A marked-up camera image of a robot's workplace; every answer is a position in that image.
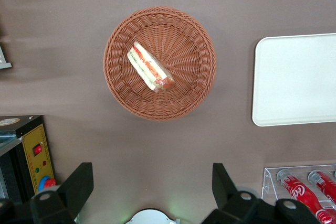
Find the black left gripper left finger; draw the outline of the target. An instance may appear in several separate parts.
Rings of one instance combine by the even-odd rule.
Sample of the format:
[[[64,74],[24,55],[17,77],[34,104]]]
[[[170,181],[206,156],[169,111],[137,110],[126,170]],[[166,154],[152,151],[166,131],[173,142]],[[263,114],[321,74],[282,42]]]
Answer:
[[[81,163],[56,190],[46,188],[21,205],[2,198],[1,223],[75,223],[93,189],[92,163]]]

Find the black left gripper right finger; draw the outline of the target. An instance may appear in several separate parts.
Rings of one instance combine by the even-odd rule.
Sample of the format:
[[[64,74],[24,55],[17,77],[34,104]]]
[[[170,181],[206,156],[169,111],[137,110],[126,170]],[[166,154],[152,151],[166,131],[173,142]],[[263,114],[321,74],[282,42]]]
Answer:
[[[212,168],[212,192],[217,208],[203,223],[319,223],[307,206],[294,199],[280,199],[274,205],[253,193],[238,190],[222,163]]]

